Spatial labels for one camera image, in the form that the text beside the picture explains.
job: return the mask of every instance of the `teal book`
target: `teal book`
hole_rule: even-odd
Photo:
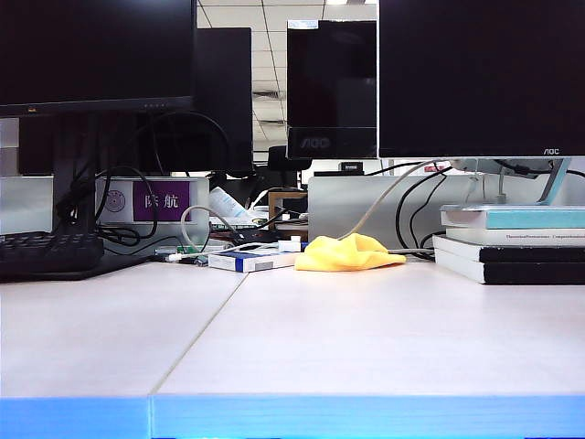
[[[585,229],[585,206],[443,206],[441,224],[473,229]]]

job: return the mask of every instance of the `keyboard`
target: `keyboard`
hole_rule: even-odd
[[[82,272],[96,267],[102,255],[103,241],[92,233],[0,236],[0,276]]]

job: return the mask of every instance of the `monitor bezel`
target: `monitor bezel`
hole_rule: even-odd
[[[191,4],[191,52],[197,47],[197,5]],[[196,70],[195,56],[191,57],[191,74]],[[158,96],[143,98],[92,99],[87,101],[63,102],[29,102],[0,104],[0,118],[25,117],[40,114],[57,114],[64,112],[104,112],[104,111],[148,111],[160,112],[173,109],[192,108],[195,96],[195,83],[191,81],[190,94],[187,96]]]

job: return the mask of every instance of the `computer monitor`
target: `computer monitor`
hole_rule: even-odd
[[[193,0],[0,0],[0,116],[191,104]]]
[[[252,170],[252,66],[249,28],[205,28],[197,31],[193,108],[225,132],[190,114],[176,114],[157,123],[157,145],[146,133],[140,138],[140,168],[157,171]],[[139,118],[139,125],[150,116]]]
[[[379,3],[379,155],[585,155],[585,2]]]
[[[376,157],[376,41],[375,21],[289,22],[290,158]]]

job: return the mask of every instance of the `yellow cloth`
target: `yellow cloth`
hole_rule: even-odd
[[[319,236],[296,258],[295,270],[314,272],[353,272],[404,263],[406,257],[389,254],[388,250],[369,236],[353,233],[336,240]]]

